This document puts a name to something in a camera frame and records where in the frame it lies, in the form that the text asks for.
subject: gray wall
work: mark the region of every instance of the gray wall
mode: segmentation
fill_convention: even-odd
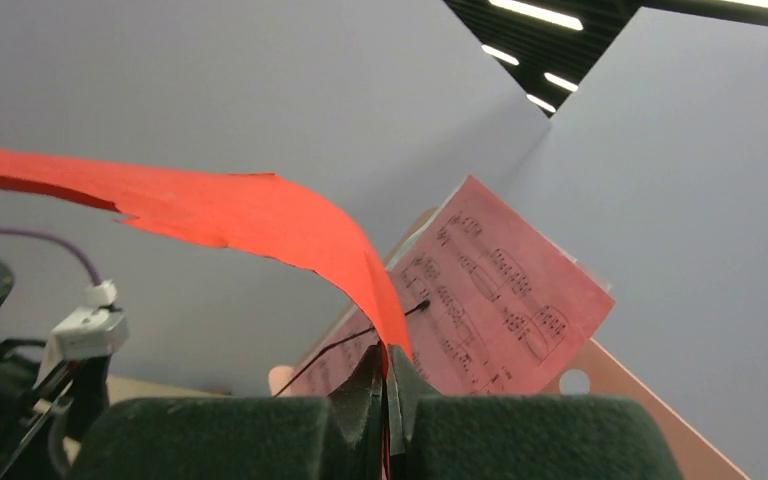
[[[642,10],[505,190],[610,279],[596,337],[768,479],[768,28]]]
[[[494,185],[548,128],[443,2],[0,0],[0,146],[208,171],[275,171],[386,251],[469,172]],[[78,242],[132,339],[114,371],[266,393],[343,306],[276,262],[0,192],[0,224]],[[0,335],[44,335],[81,298],[60,250],[0,239],[18,285]]]

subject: wooden table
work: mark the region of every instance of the wooden table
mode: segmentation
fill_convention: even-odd
[[[214,396],[211,393],[199,390],[190,390],[186,388],[173,387],[169,385],[158,385],[154,383],[131,380],[128,378],[108,377],[107,388],[110,391],[110,401],[115,403],[121,400],[138,397],[208,397]],[[70,456],[77,454],[78,445],[75,442],[67,441],[66,448]]]

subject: dark green foam pad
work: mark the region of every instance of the dark green foam pad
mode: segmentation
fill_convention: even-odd
[[[680,479],[652,418],[595,396],[427,397],[407,451],[410,479]]]
[[[70,480],[379,480],[381,351],[330,398],[143,398],[89,429]]]
[[[401,350],[386,387],[373,347],[328,398],[139,399],[87,433],[72,480],[378,480],[382,420],[393,479],[676,480],[652,418],[599,396],[437,393]],[[382,395],[388,401],[382,404]]]

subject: sheet music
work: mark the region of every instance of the sheet music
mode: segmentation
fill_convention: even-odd
[[[407,318],[413,361],[449,395],[539,392],[614,304],[574,259],[473,177],[391,267],[405,311],[431,302]],[[369,326],[355,310],[322,346]],[[291,394],[327,395],[376,342],[369,333],[323,355]]]

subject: black cable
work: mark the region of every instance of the black cable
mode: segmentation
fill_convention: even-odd
[[[419,304],[417,306],[415,306],[415,307],[411,308],[410,310],[408,310],[407,312],[405,312],[405,316],[407,317],[408,315],[410,315],[412,313],[423,311],[426,308],[428,308],[429,305],[431,305],[431,301],[426,298],[425,300],[419,302]],[[306,372],[307,369],[311,367],[311,365],[314,364],[314,362],[319,360],[319,358],[321,356],[323,356],[326,353],[328,353],[328,351],[330,351],[330,350],[332,350],[332,349],[334,349],[336,347],[339,347],[340,345],[342,345],[342,344],[344,344],[344,343],[346,343],[346,342],[348,342],[350,340],[354,340],[357,337],[360,337],[362,335],[366,335],[367,333],[374,332],[374,331],[375,331],[375,327],[369,327],[366,330],[361,330],[360,332],[357,332],[357,333],[354,333],[352,335],[349,335],[348,337],[346,337],[346,338],[344,338],[342,340],[337,340],[334,343],[329,343],[328,345],[322,347],[322,350],[320,350],[319,353],[317,353],[315,357],[313,357],[309,362],[307,362],[307,364],[305,364],[305,366],[302,367],[301,370],[296,372],[296,374],[293,375],[293,377],[290,379],[290,381],[287,382],[286,385],[281,387],[281,390],[278,390],[278,393],[273,395],[273,397],[277,397],[278,395],[281,395],[282,393],[284,393],[284,391],[286,391],[290,387],[290,385],[293,384],[293,382],[295,382],[299,377],[301,377],[302,374],[304,372]]]
[[[0,358],[3,358],[17,348],[23,347],[45,348],[45,340],[36,338],[8,338],[2,340],[0,341]]]

